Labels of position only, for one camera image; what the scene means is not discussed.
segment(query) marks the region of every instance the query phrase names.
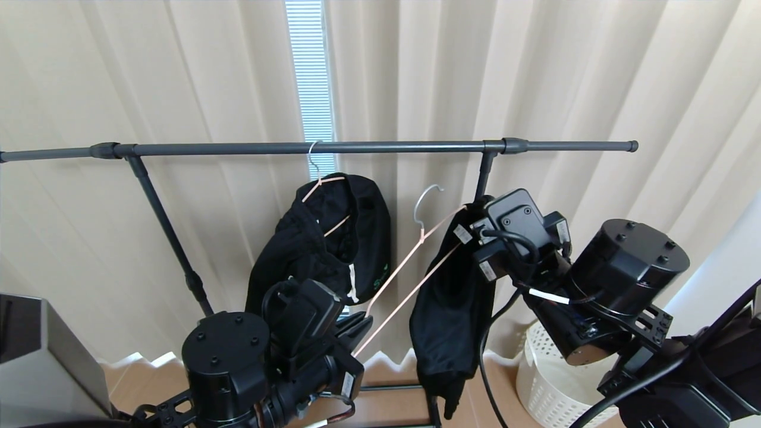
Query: clothing rack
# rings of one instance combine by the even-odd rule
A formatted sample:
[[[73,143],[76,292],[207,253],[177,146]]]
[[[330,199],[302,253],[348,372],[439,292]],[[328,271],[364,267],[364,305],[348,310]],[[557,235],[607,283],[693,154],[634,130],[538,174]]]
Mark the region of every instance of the clothing rack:
[[[158,219],[161,229],[169,241],[177,261],[185,274],[185,283],[201,305],[205,316],[214,312],[203,289],[201,277],[193,270],[185,250],[174,231],[161,200],[153,187],[148,169],[142,161],[144,156],[200,156],[200,155],[306,155],[312,145],[306,142],[268,143],[200,143],[200,144],[120,144],[103,142],[90,147],[25,150],[0,152],[0,164],[13,161],[34,161],[42,159],[99,158],[125,159],[137,177],[148,203]],[[482,153],[478,183],[474,199],[484,195],[489,173],[497,155],[516,155],[524,152],[565,152],[565,151],[615,151],[635,152],[636,141],[528,141],[517,138],[503,138],[483,141],[387,141],[387,142],[321,142],[312,153]],[[362,391],[391,391],[396,389],[422,388],[421,385],[382,385],[363,387]],[[436,397],[426,395],[430,424],[395,426],[393,428],[441,428]]]

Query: white plastic basket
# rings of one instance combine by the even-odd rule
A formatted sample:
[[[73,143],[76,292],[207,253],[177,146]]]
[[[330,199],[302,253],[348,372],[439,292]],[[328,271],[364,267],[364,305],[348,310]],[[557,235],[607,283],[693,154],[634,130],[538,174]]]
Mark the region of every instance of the white plastic basket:
[[[613,367],[611,356],[586,366],[569,366],[540,322],[528,329],[518,366],[517,392],[528,413],[545,428],[567,428],[603,399],[597,383]],[[588,428],[618,413],[609,407]]]

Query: floor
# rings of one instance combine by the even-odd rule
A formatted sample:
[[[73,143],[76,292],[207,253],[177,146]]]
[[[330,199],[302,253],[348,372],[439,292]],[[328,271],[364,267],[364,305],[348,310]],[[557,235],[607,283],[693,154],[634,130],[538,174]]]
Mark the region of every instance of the floor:
[[[394,366],[388,360],[373,359],[366,365],[365,385],[384,385],[394,383],[416,383],[415,360],[405,359],[401,367]],[[171,360],[159,367],[154,367],[144,359],[121,366],[104,366],[111,401],[117,408],[132,412],[139,404],[157,404],[187,389],[187,380],[182,364]],[[514,388],[517,368],[487,359],[486,371],[496,401],[506,422],[511,427],[540,427],[525,411],[517,398]],[[403,424],[428,423],[428,411],[422,389],[403,391],[374,391],[360,394],[356,400],[357,413],[344,423],[335,426],[373,427]],[[303,427],[317,420],[341,413],[343,404],[330,399],[318,400],[310,409],[304,420],[296,420],[289,427]],[[466,383],[465,392],[460,399],[460,406],[452,420],[444,420],[445,428],[476,427],[492,428],[499,426],[489,405],[480,374]],[[618,417],[608,420],[603,428],[622,428]]]

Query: hanger hook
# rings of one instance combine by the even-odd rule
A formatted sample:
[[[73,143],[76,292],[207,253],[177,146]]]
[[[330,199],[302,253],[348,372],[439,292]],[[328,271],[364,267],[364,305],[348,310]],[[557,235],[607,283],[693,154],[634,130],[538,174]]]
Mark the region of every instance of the hanger hook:
[[[323,142],[323,140],[318,139],[316,142],[313,142],[312,145],[309,146],[309,152],[307,152],[307,159],[309,159],[309,163],[314,166],[315,169],[317,169],[317,179],[321,179],[323,177],[322,173],[320,172],[320,167],[317,166],[317,164],[314,163],[312,160],[312,149],[314,149],[314,146],[317,145],[318,142]]]
[[[420,229],[423,229],[423,230],[425,230],[425,225],[423,224],[422,220],[418,219],[418,208],[420,207],[420,203],[423,201],[423,198],[425,197],[425,195],[434,187],[436,187],[436,189],[438,189],[439,192],[444,191],[444,188],[439,186],[438,184],[432,184],[428,186],[428,188],[423,190],[423,194],[420,195],[420,197],[418,198],[418,202],[415,203],[415,209],[412,211],[412,219],[415,220],[415,223],[419,224]]]

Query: curtain fold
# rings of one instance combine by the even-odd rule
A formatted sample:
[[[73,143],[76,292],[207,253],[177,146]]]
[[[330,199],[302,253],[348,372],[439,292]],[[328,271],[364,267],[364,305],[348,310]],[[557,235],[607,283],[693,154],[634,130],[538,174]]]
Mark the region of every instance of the curtain fold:
[[[303,141],[282,2],[2,2],[2,149]],[[216,311],[308,181],[304,156],[146,158]],[[2,167],[2,290],[49,299],[94,355],[180,355],[202,313],[123,162]]]
[[[761,187],[761,5],[727,2],[382,2],[326,0],[337,139],[640,141],[634,153],[499,156],[487,193],[528,189],[543,212],[571,223],[579,254],[608,218],[659,228],[692,267]],[[343,155],[344,171],[378,181],[395,209],[396,258],[415,244],[412,206],[434,225],[473,199],[479,155]],[[383,319],[423,277],[434,235],[381,298]],[[495,307],[512,286],[498,284]],[[368,358],[409,348],[412,303]],[[534,319],[522,303],[492,329],[511,356]]]

